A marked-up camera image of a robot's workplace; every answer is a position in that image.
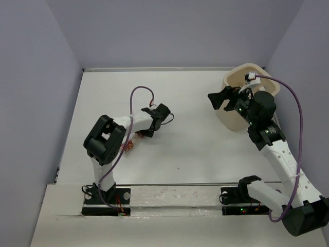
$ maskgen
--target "trash bin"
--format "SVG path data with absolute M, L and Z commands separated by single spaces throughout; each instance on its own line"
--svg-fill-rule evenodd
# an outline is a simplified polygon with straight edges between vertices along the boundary
M 239 67 L 236 67 L 225 75 L 223 78 L 221 90 L 223 90 L 224 87 L 228 85 L 233 87 L 242 87 L 245 82 L 245 74 L 249 73 L 250 71 L 257 72 L 259 75 L 271 76 L 258 65 L 253 63 L 245 63 Z M 280 85 L 277 82 L 265 78 L 260 79 L 261 84 L 252 90 L 253 93 L 259 90 L 264 90 L 271 93 L 273 96 L 278 94 L 280 91 Z M 224 107 L 227 105 L 227 103 L 228 100 L 225 100 L 221 108 L 216 110 L 216 115 L 222 121 L 222 123 L 232 131 L 238 131 L 248 127 L 248 123 L 236 111 L 224 111 Z

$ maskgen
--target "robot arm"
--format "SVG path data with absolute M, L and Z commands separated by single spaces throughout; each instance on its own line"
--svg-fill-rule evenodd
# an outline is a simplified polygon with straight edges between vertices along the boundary
M 252 81 L 251 84 L 254 86 L 260 81 Z M 265 91 L 250 96 L 246 88 L 227 86 L 219 93 L 209 94 L 208 98 L 215 110 L 221 107 L 224 100 L 229 100 L 224 110 L 237 111 L 249 123 L 250 139 L 272 165 L 285 191 L 275 191 L 254 175 L 241 179 L 237 188 L 231 188 L 225 195 L 225 204 L 255 199 L 280 216 L 295 185 L 297 162 L 283 132 L 272 120 L 276 110 L 273 96 Z M 322 196 L 302 170 L 299 177 L 292 207 L 282 219 L 286 229 L 294 236 L 326 226 L 329 221 L 329 199 Z
M 164 104 L 157 108 L 143 108 L 132 115 L 134 124 L 132 133 L 152 137 L 159 130 L 161 123 L 169 116 L 170 110 Z M 89 191 L 98 197 L 98 183 L 112 167 L 113 160 L 117 157 L 121 144 L 130 128 L 130 116 L 110 118 L 101 116 L 91 132 L 85 139 L 83 146 L 92 160 L 94 167 L 95 182 L 94 190 Z M 109 201 L 115 193 L 115 181 L 113 172 L 109 173 L 103 180 L 101 192 L 106 201 Z

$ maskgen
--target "plastic container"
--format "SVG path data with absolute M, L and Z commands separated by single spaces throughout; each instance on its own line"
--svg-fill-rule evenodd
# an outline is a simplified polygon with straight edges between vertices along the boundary
M 249 73 L 250 71 L 255 71 L 259 75 L 271 76 L 258 65 L 253 63 L 245 63 L 231 70 L 223 78 L 221 90 L 223 90 L 224 87 L 228 85 L 242 87 L 245 84 L 245 74 Z M 280 91 L 280 85 L 275 81 L 261 78 L 261 84 L 254 88 L 252 91 L 255 93 L 259 90 L 265 90 L 275 96 Z M 224 107 L 227 105 L 227 103 L 228 100 L 225 100 L 221 108 L 216 110 L 216 115 L 222 121 L 222 123 L 232 131 L 238 131 L 248 127 L 248 123 L 236 111 L 224 111 Z

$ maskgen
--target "cable connector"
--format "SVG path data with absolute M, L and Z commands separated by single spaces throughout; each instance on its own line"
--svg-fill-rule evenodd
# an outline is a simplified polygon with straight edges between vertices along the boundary
M 239 93 L 243 92 L 245 89 L 253 89 L 261 84 L 261 79 L 256 77 L 257 73 L 249 72 L 245 75 L 245 85 L 239 90 Z

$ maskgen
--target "gray wall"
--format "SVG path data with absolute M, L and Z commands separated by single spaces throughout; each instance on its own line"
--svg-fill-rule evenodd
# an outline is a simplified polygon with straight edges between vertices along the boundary
M 264 66 L 302 0 L 47 0 L 83 68 Z
M 0 1 L 0 245 L 30 246 L 81 69 L 44 0 Z
M 267 71 L 296 91 L 304 114 L 302 167 L 311 182 L 329 196 L 329 1 L 303 3 L 268 64 Z M 281 87 L 278 117 L 289 145 L 298 153 L 298 110 L 292 95 Z M 329 227 L 324 229 L 329 241 Z

